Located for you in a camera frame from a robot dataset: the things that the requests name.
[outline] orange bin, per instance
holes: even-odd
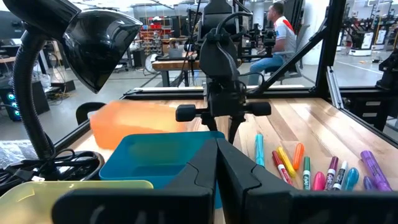
[[[167,105],[116,100],[91,116],[90,126],[99,147],[115,150],[130,134],[185,131],[185,125],[175,120],[175,110]]]

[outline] white shirt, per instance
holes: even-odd
[[[276,40],[285,39],[285,51],[296,52],[296,35],[286,17],[282,16],[276,20],[274,27],[276,31]],[[286,58],[289,59],[293,55],[294,54],[286,55]]]

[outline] man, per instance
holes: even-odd
[[[281,56],[277,53],[283,51],[296,51],[296,36],[293,27],[283,14],[284,5],[282,3],[276,2],[269,7],[267,19],[274,23],[276,31],[276,43],[275,47],[272,49],[273,57],[258,60],[250,66],[250,72],[262,72],[269,67],[281,67],[284,61],[291,58],[293,54]],[[249,76],[249,85],[258,85],[258,81],[258,75]]]

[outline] green marker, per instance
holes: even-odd
[[[304,172],[303,172],[303,183],[304,190],[311,190],[311,165],[310,158],[308,156],[304,157]]]

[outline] yellow marker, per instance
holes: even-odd
[[[282,147],[278,147],[276,149],[276,152],[278,153],[279,158],[282,160],[282,162],[284,163],[287,172],[289,173],[289,175],[291,177],[295,177],[296,176],[296,171],[294,171],[292,163],[290,163],[289,158],[287,157],[287,154],[285,153],[284,149]]]

